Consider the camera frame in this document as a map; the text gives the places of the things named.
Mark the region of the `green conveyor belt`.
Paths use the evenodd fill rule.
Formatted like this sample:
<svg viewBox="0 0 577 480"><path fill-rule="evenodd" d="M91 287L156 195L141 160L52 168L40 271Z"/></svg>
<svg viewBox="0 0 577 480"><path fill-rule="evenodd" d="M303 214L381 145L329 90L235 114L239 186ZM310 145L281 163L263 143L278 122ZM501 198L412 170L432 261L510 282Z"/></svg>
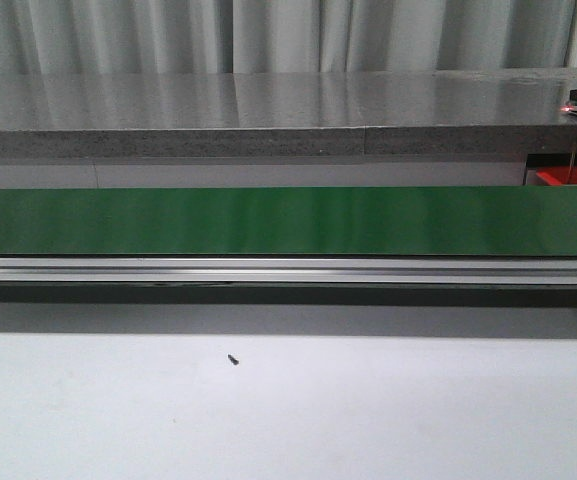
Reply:
<svg viewBox="0 0 577 480"><path fill-rule="evenodd" d="M0 255L577 257L577 186L0 189Z"/></svg>

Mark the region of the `grey stone counter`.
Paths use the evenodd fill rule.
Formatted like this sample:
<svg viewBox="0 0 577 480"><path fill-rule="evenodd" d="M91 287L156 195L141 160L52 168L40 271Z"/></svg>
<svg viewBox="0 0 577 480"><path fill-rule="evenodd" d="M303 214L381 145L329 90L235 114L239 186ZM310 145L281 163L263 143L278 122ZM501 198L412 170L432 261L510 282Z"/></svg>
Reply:
<svg viewBox="0 0 577 480"><path fill-rule="evenodd" d="M0 158L561 154L577 68L0 75Z"/></svg>

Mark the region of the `red plastic tray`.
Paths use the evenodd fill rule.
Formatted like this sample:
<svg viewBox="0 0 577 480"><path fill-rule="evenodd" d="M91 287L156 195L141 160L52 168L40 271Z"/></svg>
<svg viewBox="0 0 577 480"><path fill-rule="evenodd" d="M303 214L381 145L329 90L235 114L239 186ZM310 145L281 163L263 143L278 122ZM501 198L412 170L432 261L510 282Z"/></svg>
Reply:
<svg viewBox="0 0 577 480"><path fill-rule="evenodd" d="M577 185L577 167L545 167L536 171L536 176L546 185Z"/></svg>

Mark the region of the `grey curtain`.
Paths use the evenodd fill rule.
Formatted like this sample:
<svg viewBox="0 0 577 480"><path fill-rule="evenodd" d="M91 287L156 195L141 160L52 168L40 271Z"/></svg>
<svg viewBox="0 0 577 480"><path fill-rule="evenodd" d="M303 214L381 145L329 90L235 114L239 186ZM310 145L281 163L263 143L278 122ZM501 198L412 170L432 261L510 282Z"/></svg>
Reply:
<svg viewBox="0 0 577 480"><path fill-rule="evenodd" d="M574 1L0 1L0 74L562 67Z"/></svg>

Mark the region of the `aluminium conveyor frame rail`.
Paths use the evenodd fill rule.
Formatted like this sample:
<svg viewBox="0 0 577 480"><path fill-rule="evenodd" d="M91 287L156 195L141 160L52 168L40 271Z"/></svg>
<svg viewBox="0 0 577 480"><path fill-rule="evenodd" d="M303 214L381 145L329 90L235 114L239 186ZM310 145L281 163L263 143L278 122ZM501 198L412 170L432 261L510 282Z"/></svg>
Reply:
<svg viewBox="0 0 577 480"><path fill-rule="evenodd" d="M0 332L577 339L577 259L0 257Z"/></svg>

